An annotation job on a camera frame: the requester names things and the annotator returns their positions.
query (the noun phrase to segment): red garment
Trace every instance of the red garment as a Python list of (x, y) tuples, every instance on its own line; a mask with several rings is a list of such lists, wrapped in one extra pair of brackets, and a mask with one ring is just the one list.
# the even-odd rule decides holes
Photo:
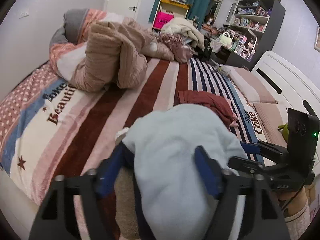
[(220, 117), (224, 125), (229, 128), (234, 121), (233, 112), (223, 97), (205, 91), (178, 91), (178, 98), (181, 104), (196, 104), (210, 108)]

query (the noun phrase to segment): electrical outlet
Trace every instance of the electrical outlet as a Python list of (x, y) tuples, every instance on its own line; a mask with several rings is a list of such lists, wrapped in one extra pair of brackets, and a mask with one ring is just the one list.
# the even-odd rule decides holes
[(28, 17), (29, 16), (29, 14), (28, 14), (28, 12), (27, 11), (25, 11), (25, 12), (21, 12), (20, 14), (19, 14), (19, 19), (21, 19), (21, 18), (25, 18), (25, 17)]

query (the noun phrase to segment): white headboard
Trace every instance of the white headboard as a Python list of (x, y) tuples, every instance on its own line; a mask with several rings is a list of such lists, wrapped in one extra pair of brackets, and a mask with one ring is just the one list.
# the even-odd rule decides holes
[[(294, 65), (272, 51), (263, 54), (255, 65), (252, 73), (270, 91), (273, 97), (283, 102), (287, 108), (293, 108), (308, 113), (306, 102), (320, 118), (320, 90)], [(278, 92), (263, 77), (266, 75), (281, 89)], [(315, 175), (320, 174), (320, 137), (316, 148), (316, 162), (313, 168)]]

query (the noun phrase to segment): light blue garment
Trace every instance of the light blue garment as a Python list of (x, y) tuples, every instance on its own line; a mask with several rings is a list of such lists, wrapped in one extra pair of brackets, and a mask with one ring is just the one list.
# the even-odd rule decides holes
[[(206, 193), (194, 150), (204, 146), (211, 158), (227, 168), (230, 157), (247, 158), (236, 136), (210, 109), (182, 104), (138, 119), (123, 142), (135, 154), (142, 210), (156, 239), (203, 239), (217, 201)], [(238, 198), (230, 239), (238, 237), (244, 200)]]

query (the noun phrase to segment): green plush toy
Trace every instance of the green plush toy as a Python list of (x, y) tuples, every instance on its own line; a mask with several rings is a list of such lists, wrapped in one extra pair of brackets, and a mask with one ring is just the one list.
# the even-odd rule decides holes
[(289, 138), (289, 130), (288, 130), (288, 123), (283, 124), (283, 125), (279, 125), (278, 126), (279, 130), (282, 130), (282, 136), (284, 138), (284, 140), (286, 142), (288, 142), (288, 138)]

